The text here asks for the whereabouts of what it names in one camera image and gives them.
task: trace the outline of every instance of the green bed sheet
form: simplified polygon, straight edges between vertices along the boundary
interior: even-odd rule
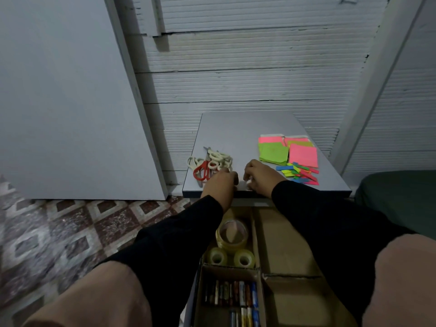
[[[361,182],[355,202],[436,240],[436,170],[372,174]]]

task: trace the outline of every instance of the white tabletop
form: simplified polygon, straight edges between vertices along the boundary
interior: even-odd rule
[[[285,136],[307,135],[305,129],[293,116],[291,111],[214,111],[204,112],[192,155],[205,158],[210,147],[233,158],[232,168],[239,175],[238,190],[235,198],[256,198],[256,193],[247,190],[243,181],[246,164],[252,159],[259,159],[258,138],[262,134],[284,134]],[[269,164],[275,169],[277,165]],[[338,197],[348,197],[352,192],[341,176],[336,172],[324,154],[318,149],[319,186],[309,185],[320,191],[332,192]],[[188,169],[183,184],[183,196],[199,198],[203,188]]]

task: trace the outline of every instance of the clear tape roll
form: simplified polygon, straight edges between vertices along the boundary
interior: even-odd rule
[[[221,248],[212,248],[208,253],[208,262],[213,265],[226,265],[227,253]]]
[[[235,242],[230,242],[226,234],[228,231],[235,230]],[[215,231],[215,238],[218,247],[226,250],[226,252],[233,254],[240,249],[245,248],[248,240],[248,228],[239,219],[225,219],[218,229]]]
[[[250,250],[242,249],[235,253],[235,266],[252,269],[256,263],[253,253]]]

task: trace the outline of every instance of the cardboard box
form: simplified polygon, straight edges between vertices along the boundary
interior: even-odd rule
[[[262,327],[357,326],[328,286],[307,242],[283,215],[274,208],[246,207],[229,210],[225,218],[232,217],[251,227],[247,248],[255,255],[255,268],[210,265],[204,255],[191,320],[194,327],[230,325],[228,307],[202,303],[205,280],[210,278],[256,281]]]

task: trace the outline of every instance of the red scissors handle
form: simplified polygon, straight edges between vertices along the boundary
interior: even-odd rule
[[[205,181],[210,179],[210,169],[209,169],[209,161],[205,160],[201,165],[199,165],[193,171],[193,177],[198,181]]]

